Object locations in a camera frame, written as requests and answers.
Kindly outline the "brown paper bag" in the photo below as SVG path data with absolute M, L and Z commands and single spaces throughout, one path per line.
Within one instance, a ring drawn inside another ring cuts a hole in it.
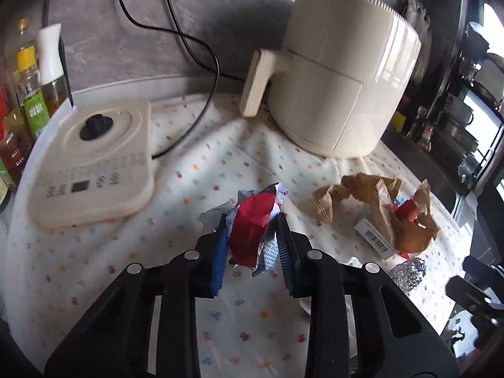
M 419 214 L 415 223 L 400 221 L 393 213 L 396 197 L 401 190 L 399 178 L 386 178 L 366 173 L 346 175 L 339 184 L 330 184 L 315 190 L 301 203 L 300 209 L 330 224 L 336 218 L 336 209 L 343 201 L 353 198 L 365 205 L 368 219 L 398 253 L 419 254 L 437 238 L 439 227 L 431 215 L 431 186 L 423 181 L 414 192 Z

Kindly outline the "red and silver snack wrapper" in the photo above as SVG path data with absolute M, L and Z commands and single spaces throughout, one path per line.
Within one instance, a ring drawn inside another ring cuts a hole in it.
M 228 247 L 232 264 L 248 267 L 254 277 L 270 271 L 278 257 L 276 219 L 289 190 L 281 182 L 263 190 L 239 190 L 235 201 L 227 201 L 201 213 L 204 231 L 216 230 L 227 215 Z

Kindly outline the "black dish rack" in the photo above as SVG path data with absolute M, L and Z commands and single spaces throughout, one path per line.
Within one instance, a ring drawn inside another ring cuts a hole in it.
M 430 0 L 428 11 L 440 70 L 432 157 L 459 193 L 479 193 L 503 154 L 503 24 L 482 0 Z

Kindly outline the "silver foil wrapper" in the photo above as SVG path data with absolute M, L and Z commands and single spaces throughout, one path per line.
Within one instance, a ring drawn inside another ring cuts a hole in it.
M 390 278 L 405 294 L 416 289 L 425 276 L 426 262 L 420 257 L 410 258 L 390 271 Z

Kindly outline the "white blue medicine box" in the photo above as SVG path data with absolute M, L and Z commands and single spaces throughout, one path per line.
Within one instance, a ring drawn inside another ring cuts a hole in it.
M 354 225 L 355 232 L 365 240 L 383 259 L 392 258 L 396 251 L 368 219 L 361 219 Z

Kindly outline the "small pink bottle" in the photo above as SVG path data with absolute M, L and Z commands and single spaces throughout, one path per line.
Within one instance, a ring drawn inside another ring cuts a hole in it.
M 426 152 L 430 152 L 432 150 L 432 132 L 433 125 L 431 123 L 426 123 L 420 139 L 417 142 L 417 145 Z

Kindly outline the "red carton box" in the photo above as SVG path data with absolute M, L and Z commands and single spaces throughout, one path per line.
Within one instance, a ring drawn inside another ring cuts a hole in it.
M 401 205 L 394 206 L 393 213 L 400 221 L 407 220 L 410 223 L 415 223 L 419 214 L 418 203 L 410 198 Z

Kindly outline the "white cap oil dispenser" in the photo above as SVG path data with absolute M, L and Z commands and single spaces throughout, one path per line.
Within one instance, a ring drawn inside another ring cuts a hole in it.
M 46 26 L 37 33 L 40 84 L 49 116 L 69 97 L 67 79 L 60 56 L 61 23 Z

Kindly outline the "floral white tablecloth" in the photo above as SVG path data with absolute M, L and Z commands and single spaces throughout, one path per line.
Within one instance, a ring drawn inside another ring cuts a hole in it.
M 456 377 L 468 248 L 430 186 L 232 97 L 62 106 L 15 198 L 11 336 L 48 377 Z

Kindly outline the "cream air fryer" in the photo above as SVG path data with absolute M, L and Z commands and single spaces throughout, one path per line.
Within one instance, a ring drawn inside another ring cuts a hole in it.
M 261 101 L 313 154 L 370 154 L 402 99 L 421 49 L 407 20 L 379 0 L 295 0 L 280 50 L 254 53 L 239 104 Z

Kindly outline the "stainless steel sink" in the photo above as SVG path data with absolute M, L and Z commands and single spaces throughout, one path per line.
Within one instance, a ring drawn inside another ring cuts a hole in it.
M 392 128 L 385 131 L 381 140 L 420 182 L 424 179 L 429 182 L 432 193 L 461 227 L 462 195 L 437 162 L 415 142 Z

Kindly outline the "green label oil bottle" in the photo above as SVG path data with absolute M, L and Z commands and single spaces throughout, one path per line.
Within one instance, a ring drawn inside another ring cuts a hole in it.
M 34 139 L 38 139 L 49 123 L 49 110 L 45 104 L 37 64 L 35 38 L 29 30 L 29 20 L 21 19 L 17 25 L 18 49 L 16 51 L 17 90 L 21 108 Z

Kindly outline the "red cap sauce bottle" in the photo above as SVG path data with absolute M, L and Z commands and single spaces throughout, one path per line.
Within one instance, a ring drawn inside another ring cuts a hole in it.
M 1 85 L 1 178 L 11 190 L 19 186 L 32 150 L 32 135 L 16 101 Z

